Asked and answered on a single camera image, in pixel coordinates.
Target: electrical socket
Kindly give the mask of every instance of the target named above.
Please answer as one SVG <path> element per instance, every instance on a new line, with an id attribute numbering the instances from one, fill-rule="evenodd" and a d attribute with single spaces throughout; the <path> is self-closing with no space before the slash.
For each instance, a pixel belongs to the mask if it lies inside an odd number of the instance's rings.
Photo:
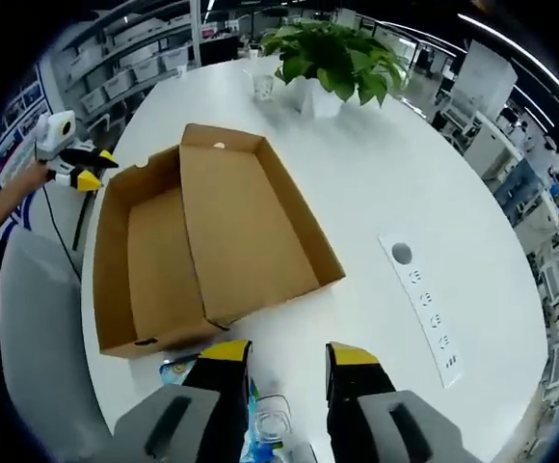
<path id="1" fill-rule="evenodd" d="M 448 388 L 463 373 L 460 353 L 446 330 L 444 316 L 417 262 L 418 256 L 414 255 L 413 248 L 408 244 L 410 241 L 405 237 L 380 235 L 378 240 L 410 298 L 434 356 L 442 385 Z"/>

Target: green leaves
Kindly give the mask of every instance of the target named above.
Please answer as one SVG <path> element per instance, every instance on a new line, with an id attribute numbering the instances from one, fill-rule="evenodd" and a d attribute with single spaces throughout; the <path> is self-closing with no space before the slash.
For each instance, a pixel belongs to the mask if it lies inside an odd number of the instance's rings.
<path id="1" fill-rule="evenodd" d="M 293 79 L 306 73 L 312 62 L 304 59 L 303 56 L 293 56 L 283 62 L 283 80 L 289 84 Z"/>
<path id="2" fill-rule="evenodd" d="M 264 54 L 279 52 L 276 77 L 290 83 L 302 75 L 317 78 L 327 92 L 346 101 L 355 89 L 360 104 L 376 97 L 382 105 L 389 87 L 402 85 L 397 55 L 361 31 L 328 22 L 283 26 L 260 42 Z"/>

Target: open cardboard box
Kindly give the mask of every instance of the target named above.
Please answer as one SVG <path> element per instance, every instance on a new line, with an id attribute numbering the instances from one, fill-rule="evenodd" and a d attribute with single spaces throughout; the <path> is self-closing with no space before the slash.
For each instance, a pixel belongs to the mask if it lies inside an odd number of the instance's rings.
<path id="1" fill-rule="evenodd" d="M 99 348 L 138 357 L 207 340 L 343 277 L 265 138 L 189 124 L 180 146 L 106 187 L 93 265 Z"/>

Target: white round table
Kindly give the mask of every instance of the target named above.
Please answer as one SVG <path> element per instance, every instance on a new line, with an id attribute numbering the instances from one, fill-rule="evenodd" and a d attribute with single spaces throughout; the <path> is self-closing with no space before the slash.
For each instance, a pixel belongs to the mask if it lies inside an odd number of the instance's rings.
<path id="1" fill-rule="evenodd" d="M 275 58 L 261 60 L 273 68 Z M 276 100 L 253 100 L 246 60 L 157 84 L 125 128 L 121 168 L 178 144 L 187 123 L 266 136 L 295 179 L 344 266 L 346 278 L 236 322 L 253 341 L 251 372 L 288 399 L 295 432 L 318 461 L 333 461 L 326 430 L 325 344 L 374 354 L 398 390 L 410 389 L 462 430 L 465 447 L 490 461 L 535 393 L 546 362 L 539 295 L 519 242 L 492 194 L 463 158 L 408 107 L 351 100 L 330 120 L 305 120 Z M 116 172 L 106 173 L 104 181 Z M 108 426 L 161 386 L 162 353 L 136 360 L 100 355 L 93 314 L 93 251 L 103 192 L 87 236 L 82 317 L 89 370 Z M 379 235 L 410 238 L 463 376 L 444 389 L 414 308 Z"/>

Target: white flower pot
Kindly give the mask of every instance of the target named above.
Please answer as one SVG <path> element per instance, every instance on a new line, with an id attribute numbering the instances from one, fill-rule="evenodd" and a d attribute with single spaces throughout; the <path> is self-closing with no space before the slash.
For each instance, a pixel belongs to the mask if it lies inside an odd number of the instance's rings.
<path id="1" fill-rule="evenodd" d="M 294 81 L 297 109 L 306 118 L 334 118 L 343 101 L 335 93 L 327 92 L 318 79 L 298 77 Z"/>

